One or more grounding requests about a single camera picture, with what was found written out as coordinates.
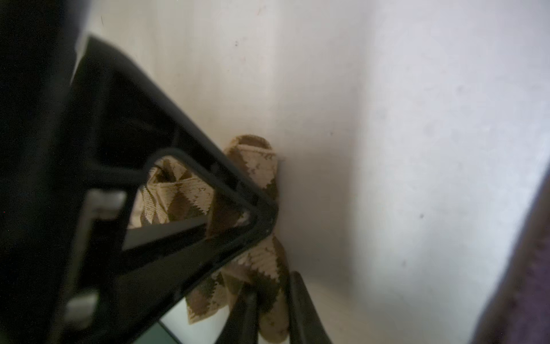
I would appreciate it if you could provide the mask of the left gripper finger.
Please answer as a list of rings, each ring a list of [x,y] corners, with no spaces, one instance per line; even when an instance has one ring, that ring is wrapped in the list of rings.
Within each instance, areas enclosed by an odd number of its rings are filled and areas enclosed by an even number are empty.
[[[124,54],[92,38],[62,121],[54,228],[66,256],[49,343],[131,343],[200,282],[272,233],[278,207]],[[183,165],[236,220],[209,211],[173,221],[152,208],[162,159]]]

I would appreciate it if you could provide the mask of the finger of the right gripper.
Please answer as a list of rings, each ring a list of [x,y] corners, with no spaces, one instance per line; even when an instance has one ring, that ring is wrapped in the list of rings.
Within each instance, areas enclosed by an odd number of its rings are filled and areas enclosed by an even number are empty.
[[[317,313],[305,281],[299,272],[289,275],[289,337],[296,344],[331,344],[322,321]]]
[[[215,344],[256,344],[259,341],[258,295],[242,288]]]

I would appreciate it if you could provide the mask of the purple striped sock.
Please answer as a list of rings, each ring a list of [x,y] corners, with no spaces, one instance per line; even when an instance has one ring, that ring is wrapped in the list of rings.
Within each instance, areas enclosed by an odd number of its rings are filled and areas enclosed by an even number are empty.
[[[549,342],[549,173],[470,342]]]

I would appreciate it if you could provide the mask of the brown argyle sock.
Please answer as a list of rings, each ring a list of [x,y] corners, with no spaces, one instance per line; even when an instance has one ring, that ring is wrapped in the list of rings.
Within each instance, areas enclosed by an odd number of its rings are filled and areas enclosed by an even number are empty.
[[[269,141],[255,135],[236,136],[223,150],[227,158],[273,200],[279,197],[279,160]],[[242,225],[245,215],[185,164],[173,156],[157,160],[138,189],[129,229],[208,216],[206,238]],[[259,335],[269,343],[289,336],[286,251],[274,233],[198,284],[186,297],[188,322],[194,324],[233,308],[240,289],[258,292]]]

